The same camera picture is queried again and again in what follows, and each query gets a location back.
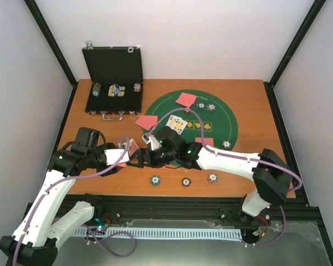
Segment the teal poker chip stack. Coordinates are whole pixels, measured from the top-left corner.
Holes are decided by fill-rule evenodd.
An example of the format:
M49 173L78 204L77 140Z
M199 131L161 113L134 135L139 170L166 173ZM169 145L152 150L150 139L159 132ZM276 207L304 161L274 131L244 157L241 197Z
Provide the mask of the teal poker chip stack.
M157 176L157 175L152 176L151 179L150 179L150 183L151 183L153 186L158 186L158 185L160 185L160 177Z

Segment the red card being drawn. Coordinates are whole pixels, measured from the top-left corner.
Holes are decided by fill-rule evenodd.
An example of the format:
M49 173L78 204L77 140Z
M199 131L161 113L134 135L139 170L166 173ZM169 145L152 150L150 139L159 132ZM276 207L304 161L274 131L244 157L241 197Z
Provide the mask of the red card being drawn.
M140 127L142 127L143 129L145 130L150 130L153 126L148 126L145 124L145 121L144 121L144 116L145 115L141 115L137 120L136 120L136 124Z

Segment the brown poker chip stack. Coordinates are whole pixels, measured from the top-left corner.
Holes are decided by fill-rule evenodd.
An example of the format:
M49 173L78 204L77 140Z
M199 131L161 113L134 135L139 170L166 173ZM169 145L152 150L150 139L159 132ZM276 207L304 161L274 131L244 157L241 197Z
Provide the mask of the brown poker chip stack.
M191 180L189 178L184 178L182 179L181 184L185 187L188 187L191 185Z

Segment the red card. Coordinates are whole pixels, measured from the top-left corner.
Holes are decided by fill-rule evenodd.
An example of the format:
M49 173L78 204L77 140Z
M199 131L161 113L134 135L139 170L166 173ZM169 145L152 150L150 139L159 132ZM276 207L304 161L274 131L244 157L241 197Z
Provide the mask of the red card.
M158 122L158 117L154 115L145 115L144 121L146 125L154 126Z
M189 102L190 105L192 105L195 102L196 98L197 98L196 95L193 95L193 94L188 94L187 95L187 99L188 99L188 102Z
M214 146L214 139L212 137L205 137L204 139L202 139L201 137L196 137L195 142L198 142L198 143L204 142L204 144L207 146L211 146L211 147Z

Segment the purple poker chip stack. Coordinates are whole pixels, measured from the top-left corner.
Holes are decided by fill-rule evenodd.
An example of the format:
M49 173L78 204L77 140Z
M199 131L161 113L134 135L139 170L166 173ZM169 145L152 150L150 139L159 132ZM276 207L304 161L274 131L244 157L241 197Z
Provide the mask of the purple poker chip stack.
M210 173L210 174L208 175L208 180L209 180L211 183L215 183L215 182L217 182L217 181L218 181L218 176L217 176L217 174L215 174L215 173Z

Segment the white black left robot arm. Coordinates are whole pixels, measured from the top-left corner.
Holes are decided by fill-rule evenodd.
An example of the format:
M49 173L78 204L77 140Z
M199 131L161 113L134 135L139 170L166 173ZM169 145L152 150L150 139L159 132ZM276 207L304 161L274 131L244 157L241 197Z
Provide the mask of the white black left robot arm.
M94 129L81 127L74 141L51 155L41 189L23 221L10 236L0 240L0 250L8 257L7 265L52 265L58 251L84 223L104 218L99 198L86 194L62 218L56 214L76 180L88 179L81 173L95 169L96 176L114 173L119 163L129 161L128 145L104 140Z

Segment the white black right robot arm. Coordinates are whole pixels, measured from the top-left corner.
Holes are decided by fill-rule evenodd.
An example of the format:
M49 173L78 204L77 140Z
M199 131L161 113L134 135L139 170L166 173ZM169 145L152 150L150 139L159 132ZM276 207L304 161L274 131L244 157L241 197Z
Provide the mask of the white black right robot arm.
M255 217L273 204L286 202L292 172L272 150L251 154L224 151L203 142L187 142L167 126L156 134L144 134L143 140L148 147L137 149L129 166L160 168L175 161L182 168L217 170L254 182L255 189L244 197L239 215Z

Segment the yellow red card box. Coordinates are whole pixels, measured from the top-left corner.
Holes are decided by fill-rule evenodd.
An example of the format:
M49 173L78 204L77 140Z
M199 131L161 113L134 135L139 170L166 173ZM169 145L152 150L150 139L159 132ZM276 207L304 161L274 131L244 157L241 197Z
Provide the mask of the yellow red card box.
M134 139L129 140L129 145L128 145L129 156L132 156L138 149L139 149L139 146L134 141Z

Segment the purple chips in case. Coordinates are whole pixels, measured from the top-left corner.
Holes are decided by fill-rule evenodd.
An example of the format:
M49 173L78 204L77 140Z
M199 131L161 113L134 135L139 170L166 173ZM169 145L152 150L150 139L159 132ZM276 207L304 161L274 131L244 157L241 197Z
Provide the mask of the purple chips in case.
M133 85L133 90L134 90L134 92L141 92L141 90L142 90L141 84L140 83L135 83Z

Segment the card deck in case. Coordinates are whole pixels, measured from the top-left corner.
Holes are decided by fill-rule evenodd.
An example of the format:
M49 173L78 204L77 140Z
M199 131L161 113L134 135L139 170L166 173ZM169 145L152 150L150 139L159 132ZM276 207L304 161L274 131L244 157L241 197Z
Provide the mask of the card deck in case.
M123 97L125 95L125 86L112 84L108 90L109 97Z

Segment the round green poker mat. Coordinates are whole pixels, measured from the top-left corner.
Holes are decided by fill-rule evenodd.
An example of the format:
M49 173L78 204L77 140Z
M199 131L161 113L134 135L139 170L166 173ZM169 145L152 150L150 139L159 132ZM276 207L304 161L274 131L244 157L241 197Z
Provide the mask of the round green poker mat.
M146 110L146 115L154 115L159 119L162 118L167 112L181 108L182 105L176 103L176 99L181 93L188 93L196 95L195 103L190 107L202 119L201 124L194 114L185 114L184 111L176 111L173 115L178 116L187 122L184 131L180 136L186 141L195 141L196 137L201 137L201 129L204 129L204 137L212 137L214 139L214 146L218 149L223 149L222 142L230 141L231 151L237 141L239 128L236 116L232 109L221 98L215 94L207 93L200 90L177 90L162 95L156 99ZM204 103L203 110L197 109L197 103ZM216 109L214 111L207 110L208 104L214 104Z

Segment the teal chips in case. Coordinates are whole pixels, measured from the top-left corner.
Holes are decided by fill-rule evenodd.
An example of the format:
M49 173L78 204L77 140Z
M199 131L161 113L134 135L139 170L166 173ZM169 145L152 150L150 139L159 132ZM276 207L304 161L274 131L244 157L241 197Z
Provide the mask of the teal chips in case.
M99 83L94 83L92 87L92 95L98 97L100 94L101 85Z

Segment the open black poker case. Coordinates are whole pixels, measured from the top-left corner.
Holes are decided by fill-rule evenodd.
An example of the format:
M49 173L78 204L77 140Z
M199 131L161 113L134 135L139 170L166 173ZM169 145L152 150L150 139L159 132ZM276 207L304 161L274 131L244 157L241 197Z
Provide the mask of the open black poker case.
M92 81L85 112L101 115L105 121L114 121L109 115L139 115L143 102L143 66L142 51L139 46L98 47L86 42L82 49L84 60ZM101 85L98 97L92 95L94 83ZM140 83L141 92L134 92L133 85ZM123 97L109 97L108 90L112 84L125 86Z

